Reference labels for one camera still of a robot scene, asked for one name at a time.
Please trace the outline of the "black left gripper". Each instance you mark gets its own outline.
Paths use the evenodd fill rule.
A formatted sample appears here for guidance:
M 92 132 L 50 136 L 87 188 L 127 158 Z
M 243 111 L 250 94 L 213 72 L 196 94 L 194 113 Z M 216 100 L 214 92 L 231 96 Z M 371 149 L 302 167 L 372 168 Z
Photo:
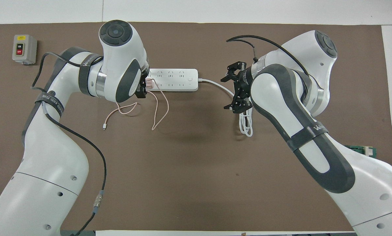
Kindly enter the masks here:
M 141 68 L 141 77 L 140 77 L 140 83 L 144 83 L 145 79 L 148 77 L 150 71 L 150 66 L 149 64 L 145 64 Z M 145 86 L 138 85 L 137 90 L 136 90 L 136 97 L 140 99 L 146 98 L 147 91 Z

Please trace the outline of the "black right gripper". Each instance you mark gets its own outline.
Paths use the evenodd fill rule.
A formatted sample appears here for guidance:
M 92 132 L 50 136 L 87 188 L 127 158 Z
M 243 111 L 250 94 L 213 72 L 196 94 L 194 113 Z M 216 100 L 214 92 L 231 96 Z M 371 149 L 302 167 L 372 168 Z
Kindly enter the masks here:
M 224 106 L 223 109 L 231 109 L 235 114 L 241 114 L 252 108 L 250 102 L 250 87 L 253 81 L 251 67 L 246 68 L 245 62 L 235 62 L 227 67 L 226 76 L 221 82 L 232 80 L 236 82 L 236 95 L 233 96 L 232 103 Z

